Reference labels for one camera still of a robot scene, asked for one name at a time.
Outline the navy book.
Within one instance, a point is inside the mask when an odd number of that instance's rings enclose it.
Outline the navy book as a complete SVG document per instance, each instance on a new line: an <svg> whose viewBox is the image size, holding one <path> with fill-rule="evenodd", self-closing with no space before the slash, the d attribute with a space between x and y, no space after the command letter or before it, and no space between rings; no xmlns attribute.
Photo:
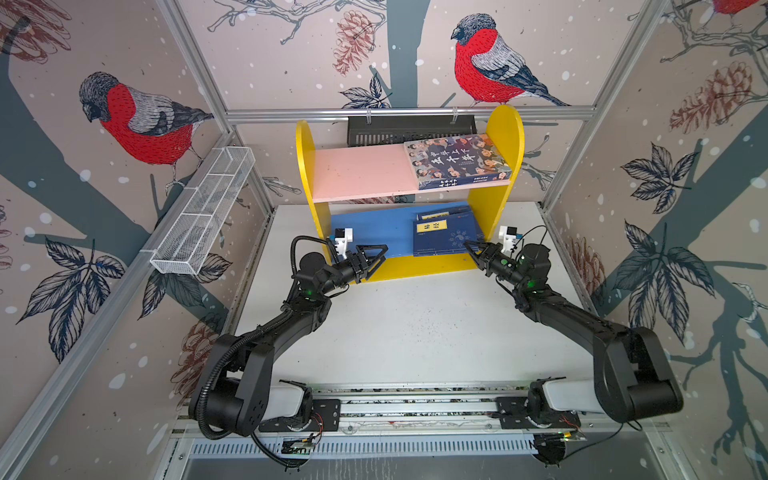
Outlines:
<svg viewBox="0 0 768 480"><path fill-rule="evenodd" d="M466 252L467 241L481 241L483 232L470 212L414 223L413 255L441 256Z"/></svg>
<svg viewBox="0 0 768 480"><path fill-rule="evenodd" d="M470 211L471 211L471 208L469 205L453 206L453 207L440 209L436 211L420 213L417 215L417 220L418 221L433 220L437 218L448 217L451 215L463 214Z"/></svg>

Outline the colourful portrait cover book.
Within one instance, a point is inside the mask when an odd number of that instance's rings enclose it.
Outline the colourful portrait cover book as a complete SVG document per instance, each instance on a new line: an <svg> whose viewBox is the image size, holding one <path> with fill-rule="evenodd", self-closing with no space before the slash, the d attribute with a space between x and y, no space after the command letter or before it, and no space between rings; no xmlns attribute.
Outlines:
<svg viewBox="0 0 768 480"><path fill-rule="evenodd" d="M409 141L403 148L419 190L511 179L509 165L486 134Z"/></svg>

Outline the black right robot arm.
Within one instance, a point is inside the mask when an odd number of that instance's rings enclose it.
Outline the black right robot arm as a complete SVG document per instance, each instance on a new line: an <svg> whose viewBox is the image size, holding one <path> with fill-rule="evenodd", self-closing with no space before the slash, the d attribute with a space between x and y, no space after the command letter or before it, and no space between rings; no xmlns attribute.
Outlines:
<svg viewBox="0 0 768 480"><path fill-rule="evenodd" d="M656 334L602 319L565 299L548 284L549 249L527 244L516 258L498 243L467 241L465 248L530 320L548 326L593 357L593 387L602 410L626 423L681 411L684 398Z"/></svg>

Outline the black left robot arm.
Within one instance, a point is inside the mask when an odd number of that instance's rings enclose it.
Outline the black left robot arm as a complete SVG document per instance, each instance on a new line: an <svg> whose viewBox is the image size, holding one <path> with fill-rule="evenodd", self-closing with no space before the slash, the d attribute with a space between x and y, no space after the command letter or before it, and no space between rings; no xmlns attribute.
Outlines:
<svg viewBox="0 0 768 480"><path fill-rule="evenodd" d="M369 280L388 246L358 245L344 257L329 239L295 237L289 250L291 287L280 313L241 335L214 342L188 407L204 437L249 436L266 419L275 360L326 320L332 299Z"/></svg>

